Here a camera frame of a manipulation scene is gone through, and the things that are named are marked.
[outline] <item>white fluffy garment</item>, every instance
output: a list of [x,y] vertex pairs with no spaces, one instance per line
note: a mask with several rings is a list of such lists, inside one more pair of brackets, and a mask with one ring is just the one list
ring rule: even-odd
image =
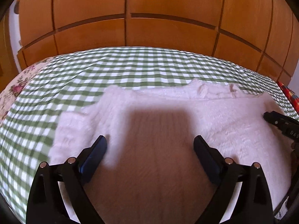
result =
[[[223,157],[259,162],[275,208],[291,182],[291,142],[263,119],[266,111],[281,112],[267,92],[244,94],[234,85],[193,80],[137,91],[110,86],[96,104],[61,114],[50,164],[78,156],[104,135],[107,152],[84,189],[105,223],[193,224],[216,190],[193,151],[194,137],[202,135]],[[222,221],[236,201],[237,194]]]

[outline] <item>bed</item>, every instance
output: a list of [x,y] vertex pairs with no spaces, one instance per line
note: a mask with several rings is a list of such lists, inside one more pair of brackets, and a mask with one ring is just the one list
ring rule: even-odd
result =
[[111,84],[140,89],[185,85],[193,78],[234,83],[249,94],[268,91],[287,116],[299,119],[272,79],[214,57],[152,47],[51,57],[23,71],[1,93],[0,193],[13,213],[25,222],[33,177],[39,163],[48,160],[62,111],[91,105]]

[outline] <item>red plaid fabric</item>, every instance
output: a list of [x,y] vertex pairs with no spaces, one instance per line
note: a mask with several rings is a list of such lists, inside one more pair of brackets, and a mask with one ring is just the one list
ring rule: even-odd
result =
[[288,98],[288,100],[291,102],[296,112],[299,114],[299,98],[292,90],[284,86],[281,82],[277,82],[277,84],[279,85],[285,96]]

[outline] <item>metal pin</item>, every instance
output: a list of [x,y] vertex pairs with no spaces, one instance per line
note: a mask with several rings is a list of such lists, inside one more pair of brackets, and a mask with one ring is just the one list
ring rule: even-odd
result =
[[255,162],[253,165],[254,165],[254,167],[257,168],[257,169],[259,169],[259,168],[261,167],[261,165],[260,165],[258,162]]
[[70,157],[69,159],[68,159],[68,163],[69,164],[72,164],[72,163],[74,163],[76,161],[76,158],[75,157]]
[[45,161],[41,162],[39,165],[41,168],[44,168],[45,166],[47,166],[47,163]]
[[234,160],[232,160],[230,157],[227,157],[227,158],[225,158],[224,160],[225,160],[225,162],[226,162],[227,164],[233,164],[233,163],[234,163]]

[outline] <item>blue gripper pad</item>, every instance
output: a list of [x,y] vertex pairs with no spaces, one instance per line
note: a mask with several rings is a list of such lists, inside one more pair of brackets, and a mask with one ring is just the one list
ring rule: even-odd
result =
[[99,136],[92,147],[93,150],[88,155],[85,162],[79,168],[79,172],[82,174],[81,175],[82,185],[88,183],[92,179],[95,170],[97,169],[98,165],[103,159],[105,152],[107,150],[106,138],[103,136]]

